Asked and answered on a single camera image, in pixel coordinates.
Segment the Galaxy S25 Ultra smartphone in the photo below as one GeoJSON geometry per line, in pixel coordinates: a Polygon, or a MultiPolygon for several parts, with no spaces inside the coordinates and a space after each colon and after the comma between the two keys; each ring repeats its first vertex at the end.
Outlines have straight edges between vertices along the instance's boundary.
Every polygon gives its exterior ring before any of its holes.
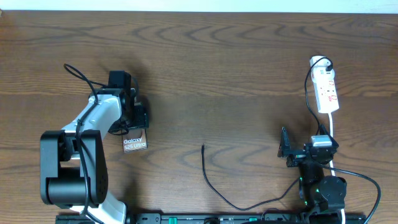
{"type": "Polygon", "coordinates": [[[140,151],[148,148],[146,129],[133,129],[122,136],[123,152],[140,151]]]}

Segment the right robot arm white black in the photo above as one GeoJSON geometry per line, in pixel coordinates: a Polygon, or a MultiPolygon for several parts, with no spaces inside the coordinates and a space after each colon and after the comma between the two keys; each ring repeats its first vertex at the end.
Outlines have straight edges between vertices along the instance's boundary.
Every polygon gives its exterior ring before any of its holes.
{"type": "Polygon", "coordinates": [[[323,166],[329,164],[339,147],[324,126],[320,134],[311,137],[302,149],[294,149],[285,127],[280,134],[278,157],[287,159],[287,167],[297,167],[300,172],[300,198],[306,204],[301,214],[305,223],[325,220],[329,223],[346,223],[344,178],[325,175],[323,166]]]}

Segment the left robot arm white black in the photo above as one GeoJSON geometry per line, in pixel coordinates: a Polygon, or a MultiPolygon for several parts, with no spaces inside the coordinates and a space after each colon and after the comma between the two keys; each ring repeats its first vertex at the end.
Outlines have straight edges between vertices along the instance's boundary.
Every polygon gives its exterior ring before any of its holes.
{"type": "Polygon", "coordinates": [[[70,124],[40,137],[40,196],[94,223],[135,223],[127,205],[108,191],[103,139],[121,123],[134,124],[133,88],[96,90],[70,124]]]}

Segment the white power strip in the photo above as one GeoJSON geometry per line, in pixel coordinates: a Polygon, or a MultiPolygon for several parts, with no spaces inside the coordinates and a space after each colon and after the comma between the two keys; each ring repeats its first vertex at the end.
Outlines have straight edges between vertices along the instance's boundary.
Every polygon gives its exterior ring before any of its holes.
{"type": "Polygon", "coordinates": [[[316,55],[310,59],[310,66],[318,112],[332,114],[339,109],[333,63],[324,56],[316,55]]]}

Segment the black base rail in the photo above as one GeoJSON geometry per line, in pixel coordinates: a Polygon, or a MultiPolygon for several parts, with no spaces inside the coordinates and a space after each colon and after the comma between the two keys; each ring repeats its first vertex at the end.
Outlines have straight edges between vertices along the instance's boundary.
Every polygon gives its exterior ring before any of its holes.
{"type": "MultiPolygon", "coordinates": [[[[305,219],[300,219],[300,215],[266,213],[265,215],[161,215],[159,213],[141,213],[127,217],[125,223],[132,224],[238,224],[238,223],[305,223],[305,219]]],[[[364,223],[365,215],[347,213],[346,223],[364,223]]],[[[312,215],[309,223],[341,223],[337,214],[312,215]]],[[[55,218],[56,224],[82,224],[96,223],[89,218],[79,217],[77,215],[58,215],[55,218]]]]}

